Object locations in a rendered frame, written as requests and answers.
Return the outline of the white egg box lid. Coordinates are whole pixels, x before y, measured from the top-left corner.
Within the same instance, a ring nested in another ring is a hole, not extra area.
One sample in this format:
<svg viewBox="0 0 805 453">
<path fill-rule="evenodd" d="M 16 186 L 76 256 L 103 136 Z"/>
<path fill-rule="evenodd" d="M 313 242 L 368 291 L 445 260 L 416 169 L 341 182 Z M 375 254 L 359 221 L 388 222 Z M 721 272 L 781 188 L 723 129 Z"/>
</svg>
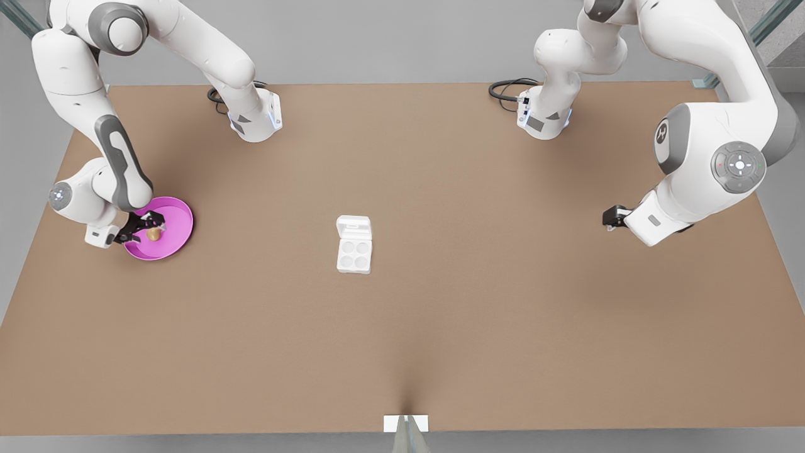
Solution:
<svg viewBox="0 0 805 453">
<path fill-rule="evenodd" d="M 336 229 L 342 240 L 373 240 L 369 217 L 341 215 L 336 219 Z"/>
</svg>

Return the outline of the white egg box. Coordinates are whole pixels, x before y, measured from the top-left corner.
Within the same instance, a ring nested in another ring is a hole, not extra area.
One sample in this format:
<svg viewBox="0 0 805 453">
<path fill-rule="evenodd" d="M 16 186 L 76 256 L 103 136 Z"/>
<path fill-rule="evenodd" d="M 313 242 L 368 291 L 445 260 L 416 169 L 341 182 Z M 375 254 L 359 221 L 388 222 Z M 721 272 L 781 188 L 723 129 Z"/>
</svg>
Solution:
<svg viewBox="0 0 805 453">
<path fill-rule="evenodd" d="M 371 240 L 339 241 L 336 269 L 341 273 L 369 274 L 373 242 Z"/>
</svg>

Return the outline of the pink round plate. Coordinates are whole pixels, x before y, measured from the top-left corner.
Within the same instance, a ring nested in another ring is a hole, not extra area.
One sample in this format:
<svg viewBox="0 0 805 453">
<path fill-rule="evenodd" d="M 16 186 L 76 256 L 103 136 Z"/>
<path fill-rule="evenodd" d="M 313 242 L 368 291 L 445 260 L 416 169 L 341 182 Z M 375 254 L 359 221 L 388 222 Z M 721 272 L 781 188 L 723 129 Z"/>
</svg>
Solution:
<svg viewBox="0 0 805 453">
<path fill-rule="evenodd" d="M 125 243 L 123 247 L 139 260 L 161 260 L 178 252 L 192 235 L 194 224 L 192 210 L 182 200 L 173 197 L 156 197 L 143 209 L 137 210 L 138 217 L 153 210 L 165 218 L 165 229 L 157 241 L 147 238 L 144 230 L 135 233 L 139 241 Z"/>
</svg>

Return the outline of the silver frame post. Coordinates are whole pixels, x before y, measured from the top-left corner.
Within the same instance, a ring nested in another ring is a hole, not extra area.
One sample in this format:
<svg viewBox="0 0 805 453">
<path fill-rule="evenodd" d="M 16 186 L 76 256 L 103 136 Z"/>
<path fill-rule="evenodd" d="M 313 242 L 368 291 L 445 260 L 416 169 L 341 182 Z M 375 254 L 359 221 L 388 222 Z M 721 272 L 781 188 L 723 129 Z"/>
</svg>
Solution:
<svg viewBox="0 0 805 453">
<path fill-rule="evenodd" d="M 383 432 L 394 432 L 392 453 L 431 453 L 423 432 L 429 431 L 428 415 L 384 415 Z"/>
<path fill-rule="evenodd" d="M 717 0 L 753 42 L 781 92 L 805 92 L 805 0 Z"/>
<path fill-rule="evenodd" d="M 33 38 L 44 29 L 18 0 L 0 0 L 0 13 L 9 18 L 28 38 Z"/>
</svg>

